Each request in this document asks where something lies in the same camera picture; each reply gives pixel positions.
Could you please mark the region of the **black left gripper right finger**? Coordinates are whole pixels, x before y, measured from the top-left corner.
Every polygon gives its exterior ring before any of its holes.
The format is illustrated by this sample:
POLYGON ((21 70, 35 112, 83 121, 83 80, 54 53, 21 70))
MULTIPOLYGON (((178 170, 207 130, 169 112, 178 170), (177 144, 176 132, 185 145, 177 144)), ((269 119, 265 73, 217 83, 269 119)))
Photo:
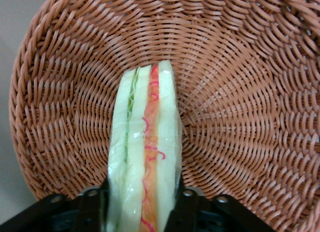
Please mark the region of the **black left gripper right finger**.
POLYGON ((191 187, 179 189, 166 225, 167 231, 273 231, 232 196, 209 200, 191 187))

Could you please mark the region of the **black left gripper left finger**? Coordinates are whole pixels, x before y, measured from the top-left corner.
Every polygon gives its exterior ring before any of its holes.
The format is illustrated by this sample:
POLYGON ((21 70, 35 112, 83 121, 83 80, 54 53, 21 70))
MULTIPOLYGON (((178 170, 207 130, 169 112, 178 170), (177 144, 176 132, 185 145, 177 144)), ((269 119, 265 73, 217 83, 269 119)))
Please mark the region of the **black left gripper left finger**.
POLYGON ((109 185, 83 190, 75 199, 51 194, 1 224, 1 231, 106 231, 109 185))

